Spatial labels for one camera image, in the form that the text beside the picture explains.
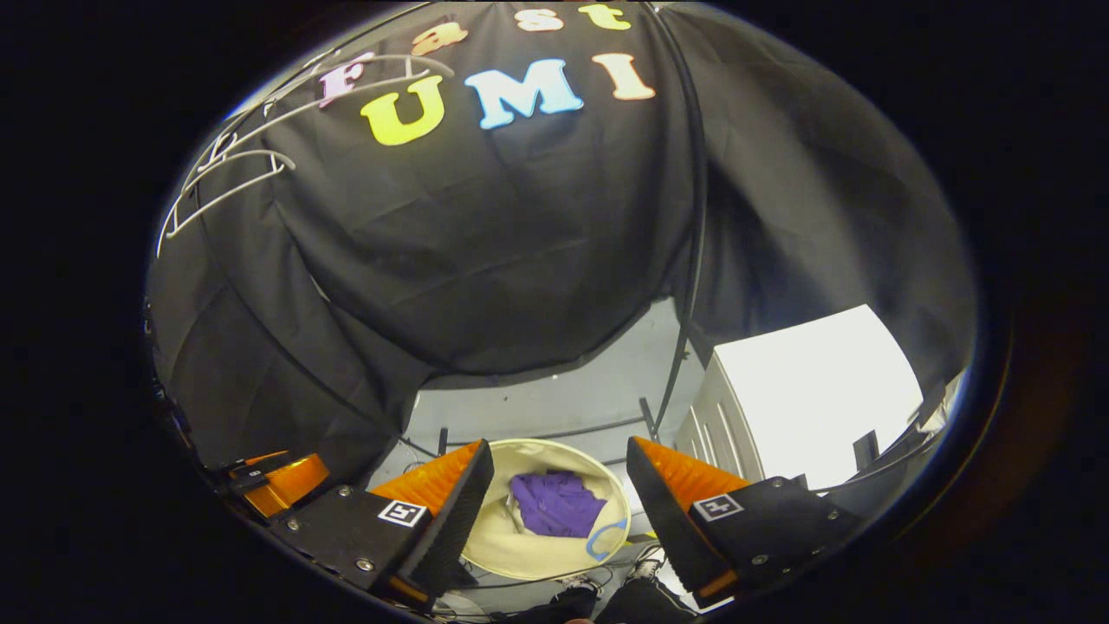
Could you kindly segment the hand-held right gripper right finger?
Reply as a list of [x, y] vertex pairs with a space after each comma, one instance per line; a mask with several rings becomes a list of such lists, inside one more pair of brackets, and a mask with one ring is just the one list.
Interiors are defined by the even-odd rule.
[[801, 575], [862, 530], [862, 518], [792, 479], [746, 481], [641, 436], [627, 475], [676, 577], [699, 607]]

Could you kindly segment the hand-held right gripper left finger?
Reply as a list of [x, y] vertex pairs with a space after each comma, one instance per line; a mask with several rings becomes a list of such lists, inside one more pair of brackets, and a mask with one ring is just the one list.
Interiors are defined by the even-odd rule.
[[266, 530], [337, 583], [429, 612], [454, 585], [494, 473], [491, 447], [479, 439], [370, 491], [334, 485]]

